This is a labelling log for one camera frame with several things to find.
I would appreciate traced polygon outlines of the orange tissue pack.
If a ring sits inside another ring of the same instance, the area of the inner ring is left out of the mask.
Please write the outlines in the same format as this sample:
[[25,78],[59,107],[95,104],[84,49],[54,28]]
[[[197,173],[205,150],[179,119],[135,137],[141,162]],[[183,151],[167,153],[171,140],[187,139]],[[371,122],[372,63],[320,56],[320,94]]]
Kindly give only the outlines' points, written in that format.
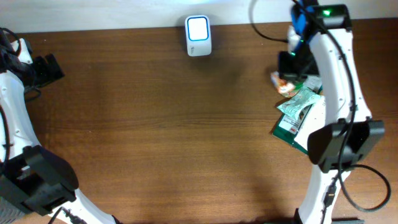
[[271,82],[276,88],[277,92],[285,98],[291,98],[297,94],[295,85],[284,79],[281,79],[278,72],[271,73]]

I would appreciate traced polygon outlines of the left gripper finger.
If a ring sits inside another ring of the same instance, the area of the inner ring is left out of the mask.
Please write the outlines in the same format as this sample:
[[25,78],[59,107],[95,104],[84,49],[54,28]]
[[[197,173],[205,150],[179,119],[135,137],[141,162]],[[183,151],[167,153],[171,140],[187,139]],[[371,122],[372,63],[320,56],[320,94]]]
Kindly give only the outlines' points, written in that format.
[[65,76],[64,72],[60,67],[49,68],[50,81],[55,82]]
[[59,70],[59,64],[53,54],[46,55],[45,59],[47,61],[47,68],[49,70]]

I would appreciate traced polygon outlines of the green white 3M bag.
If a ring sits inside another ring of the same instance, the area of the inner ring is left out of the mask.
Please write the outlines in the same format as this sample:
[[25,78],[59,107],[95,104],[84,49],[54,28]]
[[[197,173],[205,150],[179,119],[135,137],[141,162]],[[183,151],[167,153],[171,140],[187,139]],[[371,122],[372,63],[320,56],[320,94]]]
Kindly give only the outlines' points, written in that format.
[[[297,93],[304,86],[308,87],[316,94],[319,94],[319,92],[322,89],[322,81],[319,77],[316,77],[316,76],[309,76],[304,82],[298,82],[294,85],[295,85],[295,90],[297,91]],[[303,121],[304,121],[307,113],[311,109],[311,107],[312,107],[312,105],[303,109],[299,115],[299,119],[290,118],[289,116],[282,113],[282,116],[280,117],[279,121],[277,122],[276,127],[273,130],[272,134],[274,136],[278,137],[279,139],[287,142],[292,147],[302,151],[302,148],[294,141],[294,139],[295,139],[296,135],[298,134],[299,129],[303,125]]]

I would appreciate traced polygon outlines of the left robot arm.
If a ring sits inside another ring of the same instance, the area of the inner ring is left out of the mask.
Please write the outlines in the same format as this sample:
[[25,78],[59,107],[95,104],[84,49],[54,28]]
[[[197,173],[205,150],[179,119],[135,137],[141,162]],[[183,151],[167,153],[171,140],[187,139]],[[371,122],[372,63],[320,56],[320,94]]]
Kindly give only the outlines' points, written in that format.
[[1,29],[1,223],[31,213],[53,223],[112,223],[80,190],[71,165],[41,145],[27,112],[41,88],[63,78],[54,55],[32,58],[30,43]]

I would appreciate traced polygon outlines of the white tube gold cap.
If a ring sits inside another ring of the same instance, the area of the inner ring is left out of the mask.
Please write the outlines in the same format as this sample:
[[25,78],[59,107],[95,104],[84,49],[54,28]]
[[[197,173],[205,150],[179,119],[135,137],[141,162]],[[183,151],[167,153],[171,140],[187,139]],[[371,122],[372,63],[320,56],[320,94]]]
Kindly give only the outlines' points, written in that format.
[[311,133],[319,130],[324,127],[326,119],[326,103],[325,97],[321,96],[321,98],[312,105],[311,109],[307,113],[303,125],[298,131],[294,141],[302,148],[304,153],[308,153],[307,141],[308,137]]

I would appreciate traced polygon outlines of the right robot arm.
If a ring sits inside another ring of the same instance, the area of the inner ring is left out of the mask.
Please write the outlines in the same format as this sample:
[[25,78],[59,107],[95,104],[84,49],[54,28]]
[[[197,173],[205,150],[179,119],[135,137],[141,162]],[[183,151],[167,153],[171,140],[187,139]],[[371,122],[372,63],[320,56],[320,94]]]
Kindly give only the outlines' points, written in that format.
[[312,132],[307,152],[313,165],[307,194],[295,211],[294,223],[330,223],[344,181],[382,139],[384,123],[375,120],[363,97],[353,56],[353,32],[344,4],[295,1],[288,50],[278,58],[283,79],[322,81],[326,118]]

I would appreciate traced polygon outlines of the teal snack packet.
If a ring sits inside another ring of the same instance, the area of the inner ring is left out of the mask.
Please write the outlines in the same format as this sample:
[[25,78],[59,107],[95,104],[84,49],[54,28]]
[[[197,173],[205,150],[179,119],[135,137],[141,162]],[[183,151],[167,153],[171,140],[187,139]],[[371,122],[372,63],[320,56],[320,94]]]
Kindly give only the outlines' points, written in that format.
[[321,96],[304,86],[290,100],[277,106],[283,114],[293,119],[299,119],[299,115],[303,109],[317,103]]

